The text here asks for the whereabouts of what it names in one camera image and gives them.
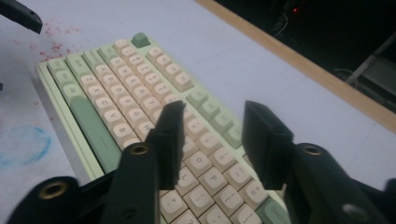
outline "keyboard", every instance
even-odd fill
[[[115,170],[127,146],[145,141],[164,105],[186,104],[179,180],[159,193],[161,223],[290,223],[248,163],[240,120],[144,33],[36,71],[92,180]]]

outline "mint green keycap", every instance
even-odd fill
[[[234,125],[223,135],[224,139],[233,148],[239,148],[242,145],[242,128]]]
[[[192,106],[198,108],[201,104],[203,104],[207,100],[207,93],[200,89],[195,89],[187,96],[187,100],[190,102]]]
[[[72,100],[77,96],[85,97],[84,92],[78,84],[67,84],[61,88],[62,95],[66,102],[70,105]]]
[[[220,112],[220,108],[215,101],[209,99],[198,108],[198,111],[206,120],[212,120]]]
[[[87,50],[82,54],[82,58],[85,60],[87,65],[91,68],[91,70],[94,70],[96,66],[101,65],[101,64],[106,64],[105,61],[103,61],[102,57],[96,52],[96,50]]]
[[[132,38],[132,43],[138,49],[150,45],[148,37],[144,33],[138,33]]]
[[[259,208],[257,215],[263,223],[271,224],[291,224],[289,214],[275,200],[268,198]]]
[[[47,65],[48,69],[52,74],[55,74],[58,71],[68,70],[66,63],[62,59],[51,59]]]
[[[221,111],[212,120],[210,120],[210,124],[216,131],[218,131],[218,133],[223,134],[233,126],[233,119],[230,115]]]
[[[105,173],[117,169],[121,156],[120,149],[91,102],[84,97],[75,97],[71,101],[70,109]]]
[[[69,65],[70,70],[76,79],[80,79],[85,75],[92,74],[90,67],[84,62],[78,54],[70,54],[66,57],[66,63]]]
[[[72,73],[68,70],[61,70],[52,75],[59,87],[65,84],[77,83]]]

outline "paint splatter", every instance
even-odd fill
[[[33,126],[11,128],[0,133],[0,169],[25,166],[40,161],[49,151],[51,139]]]

